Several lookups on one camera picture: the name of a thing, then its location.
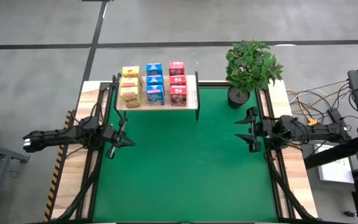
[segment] product box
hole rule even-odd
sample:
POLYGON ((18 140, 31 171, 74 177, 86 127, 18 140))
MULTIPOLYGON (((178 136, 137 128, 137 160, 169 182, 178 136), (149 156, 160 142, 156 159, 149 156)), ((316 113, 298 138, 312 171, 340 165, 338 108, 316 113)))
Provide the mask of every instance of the product box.
POLYGON ((135 108, 142 104, 139 87, 122 87, 119 96, 128 108, 135 108))
POLYGON ((121 78, 120 80, 120 86, 121 87, 138 87, 140 85, 138 78, 121 78))
POLYGON ((186 86, 171 86, 171 105, 186 106, 187 89, 186 86))
POLYGON ((138 78, 140 85, 143 85, 143 79, 139 73, 139 66, 123 67, 122 76, 125 78, 138 78))
POLYGON ((150 106, 164 105, 164 89, 162 85, 150 85, 146 87, 147 99, 150 106))
POLYGON ((146 65, 146 74, 149 75, 162 75, 161 63, 150 63, 146 65))
POLYGON ((185 62, 184 61, 170 61, 169 66, 169 75, 184 75, 185 74, 185 62))
POLYGON ((169 77, 170 85, 186 85, 186 75, 172 75, 169 77))
POLYGON ((164 78, 162 75, 149 75, 146 77, 147 85, 164 85, 164 78))

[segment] blue box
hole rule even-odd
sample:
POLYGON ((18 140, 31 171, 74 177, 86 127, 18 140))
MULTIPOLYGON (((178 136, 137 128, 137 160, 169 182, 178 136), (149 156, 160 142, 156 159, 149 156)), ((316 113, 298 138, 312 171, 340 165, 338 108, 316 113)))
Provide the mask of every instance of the blue box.
POLYGON ((162 75, 149 75, 146 77, 147 85, 164 85, 164 78, 162 75))
POLYGON ((162 85, 148 85, 146 87, 146 94, 150 106, 161 106, 165 104, 162 85))
POLYGON ((162 64, 161 63, 150 63, 146 65, 147 75, 162 75, 162 64))

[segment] wooden table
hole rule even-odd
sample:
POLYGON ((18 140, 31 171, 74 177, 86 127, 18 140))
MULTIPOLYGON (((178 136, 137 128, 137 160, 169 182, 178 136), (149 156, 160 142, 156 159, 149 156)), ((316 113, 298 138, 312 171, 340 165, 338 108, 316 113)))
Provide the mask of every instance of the wooden table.
MULTIPOLYGON (((98 98, 100 83, 101 81, 84 82, 81 90, 80 101, 76 109, 77 120, 85 118, 91 113, 91 109, 98 98)), ((292 115, 284 82, 276 82, 275 86, 270 85, 269 93, 275 117, 280 117, 284 114, 292 115)), ((264 107, 264 114, 266 116, 271 116, 272 114, 269 114, 267 109, 265 93, 261 91, 260 95, 262 105, 264 107)), ((103 109, 106 106, 106 98, 107 94, 105 94, 103 97, 103 109)), ((70 125, 70 122, 72 121, 70 121, 70 117, 68 116, 65 124, 70 125)), ((67 152, 69 153, 74 151, 79 147, 79 145, 69 145, 67 152)), ((48 195, 47 209, 45 211, 44 221, 59 217, 75 198, 81 187, 87 150, 80 150, 72 154, 70 157, 63 159, 62 161, 63 150, 64 146, 61 146, 57 155, 55 172, 52 176, 52 184, 50 187, 50 193, 48 195)), ((293 147, 287 147, 286 149, 283 149, 282 152, 291 191, 295 194, 302 206, 304 206, 312 216, 317 217, 317 211, 314 205, 313 195, 311 193, 305 164, 303 163, 302 153, 293 147)), ((95 151, 93 154, 94 156, 91 169, 94 166, 97 152, 95 151)), ((91 189, 86 194, 82 217, 87 216, 88 207, 90 204, 90 193, 91 189)), ((286 209, 287 202, 282 190, 279 190, 279 194, 283 208, 283 215, 284 217, 288 217, 288 210, 286 209)))

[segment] green mat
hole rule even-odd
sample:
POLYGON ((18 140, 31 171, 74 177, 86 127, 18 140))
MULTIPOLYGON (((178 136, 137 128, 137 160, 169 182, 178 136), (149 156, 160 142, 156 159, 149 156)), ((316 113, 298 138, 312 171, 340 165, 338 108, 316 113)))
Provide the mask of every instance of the green mat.
POLYGON ((94 222, 277 221, 264 146, 251 154, 234 136, 248 132, 233 122, 257 106, 255 93, 236 110, 227 88, 201 88, 200 99, 199 121, 194 111, 127 113, 136 146, 103 157, 94 222))

